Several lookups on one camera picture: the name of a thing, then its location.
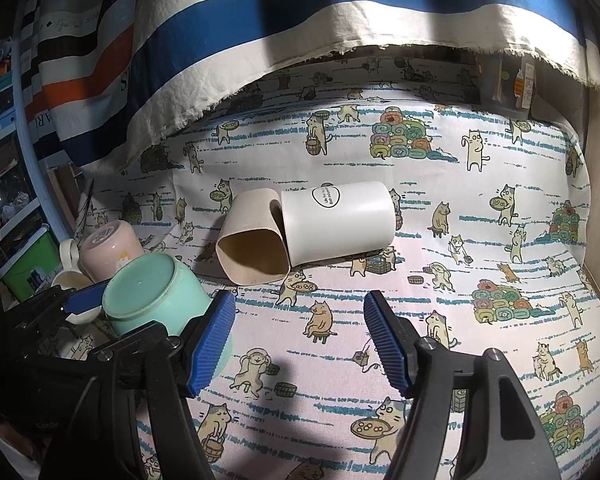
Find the teal green mug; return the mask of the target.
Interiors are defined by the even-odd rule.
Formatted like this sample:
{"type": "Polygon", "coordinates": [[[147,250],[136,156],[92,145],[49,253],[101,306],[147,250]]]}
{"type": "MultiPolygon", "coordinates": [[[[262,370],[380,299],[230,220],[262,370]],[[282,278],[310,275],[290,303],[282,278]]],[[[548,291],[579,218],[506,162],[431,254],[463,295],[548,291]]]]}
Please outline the teal green mug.
{"type": "Polygon", "coordinates": [[[194,391],[206,388],[228,362],[234,296],[209,296],[171,255],[152,252],[127,264],[105,287],[102,308],[117,335],[114,350],[145,352],[178,337],[183,373],[194,391]]]}

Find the beige square cup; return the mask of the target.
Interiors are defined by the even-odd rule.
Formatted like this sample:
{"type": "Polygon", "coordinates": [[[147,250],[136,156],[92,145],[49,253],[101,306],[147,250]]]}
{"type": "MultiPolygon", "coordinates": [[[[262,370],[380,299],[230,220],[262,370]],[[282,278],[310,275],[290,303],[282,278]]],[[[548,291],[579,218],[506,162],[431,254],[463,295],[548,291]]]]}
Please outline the beige square cup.
{"type": "Polygon", "coordinates": [[[282,280],[290,270],[279,195],[256,188],[236,196],[215,252],[226,276],[240,286],[282,280]]]}

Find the cream white mug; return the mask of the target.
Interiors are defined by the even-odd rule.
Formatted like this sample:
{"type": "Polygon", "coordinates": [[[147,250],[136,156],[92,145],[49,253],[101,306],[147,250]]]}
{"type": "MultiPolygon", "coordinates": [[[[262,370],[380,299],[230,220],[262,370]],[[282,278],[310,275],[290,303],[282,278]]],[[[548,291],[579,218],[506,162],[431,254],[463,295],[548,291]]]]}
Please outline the cream white mug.
{"type": "MultiPolygon", "coordinates": [[[[94,282],[79,269],[79,248],[72,238],[63,240],[59,245],[59,257],[62,269],[55,275],[53,286],[59,286],[62,290],[73,288],[81,290],[94,284],[94,282]]],[[[86,311],[81,314],[72,314],[67,322],[73,325],[86,325],[94,322],[102,312],[102,307],[86,311]]]]}

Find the pink mug with sticker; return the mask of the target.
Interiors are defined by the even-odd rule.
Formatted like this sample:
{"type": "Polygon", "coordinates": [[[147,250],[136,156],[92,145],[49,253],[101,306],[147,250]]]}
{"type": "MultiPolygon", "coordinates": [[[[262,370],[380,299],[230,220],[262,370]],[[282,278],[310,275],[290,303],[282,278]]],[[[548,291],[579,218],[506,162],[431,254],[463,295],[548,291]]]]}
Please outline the pink mug with sticker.
{"type": "Polygon", "coordinates": [[[91,233],[79,251],[79,266],[94,282],[109,280],[144,250],[133,227],[124,220],[108,222],[91,233]]]}

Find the green storage bin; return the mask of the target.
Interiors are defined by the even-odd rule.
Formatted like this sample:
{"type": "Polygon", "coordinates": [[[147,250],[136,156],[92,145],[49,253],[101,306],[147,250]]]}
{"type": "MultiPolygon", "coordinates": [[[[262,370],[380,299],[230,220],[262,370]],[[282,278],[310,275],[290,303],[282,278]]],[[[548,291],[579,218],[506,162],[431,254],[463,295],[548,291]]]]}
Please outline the green storage bin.
{"type": "Polygon", "coordinates": [[[0,280],[19,301],[33,296],[60,268],[58,246],[43,224],[0,268],[0,280]]]}

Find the cat print bed sheet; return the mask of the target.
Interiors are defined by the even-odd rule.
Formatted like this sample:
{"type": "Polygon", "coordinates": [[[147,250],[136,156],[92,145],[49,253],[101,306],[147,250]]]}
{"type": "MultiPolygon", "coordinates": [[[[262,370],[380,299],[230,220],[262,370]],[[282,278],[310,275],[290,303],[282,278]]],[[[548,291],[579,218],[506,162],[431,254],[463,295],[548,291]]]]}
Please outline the cat print bed sheet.
{"type": "Polygon", "coordinates": [[[600,300],[584,270],[591,185],[554,113],[477,108],[465,63],[372,56],[264,77],[87,194],[112,220],[229,288],[215,243],[239,194],[377,180],[396,234],[380,252],[236,285],[224,370],[189,404],[219,479],[379,479],[411,404],[363,320],[380,290],[446,348],[499,348],[538,413],[562,478],[600,452],[600,300]]]}

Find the striped blue white blanket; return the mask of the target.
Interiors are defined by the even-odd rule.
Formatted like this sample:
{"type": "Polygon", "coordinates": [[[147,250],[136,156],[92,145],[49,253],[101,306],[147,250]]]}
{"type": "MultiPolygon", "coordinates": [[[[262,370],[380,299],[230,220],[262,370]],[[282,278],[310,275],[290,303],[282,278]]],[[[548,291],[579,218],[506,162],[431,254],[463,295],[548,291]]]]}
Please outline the striped blue white blanket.
{"type": "Polygon", "coordinates": [[[28,0],[24,117],[40,162],[111,174],[267,74],[388,46],[528,54],[600,88],[577,0],[28,0]]]}

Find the white mug with oval logo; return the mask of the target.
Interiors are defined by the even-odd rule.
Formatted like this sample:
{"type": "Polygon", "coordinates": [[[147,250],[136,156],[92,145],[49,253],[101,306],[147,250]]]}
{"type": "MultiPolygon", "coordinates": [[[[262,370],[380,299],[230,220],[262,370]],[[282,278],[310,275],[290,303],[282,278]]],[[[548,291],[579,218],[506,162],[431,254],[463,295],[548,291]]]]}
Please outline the white mug with oval logo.
{"type": "Polygon", "coordinates": [[[376,252],[396,232],[390,192],[378,181],[284,191],[280,206],[293,266],[376,252]]]}

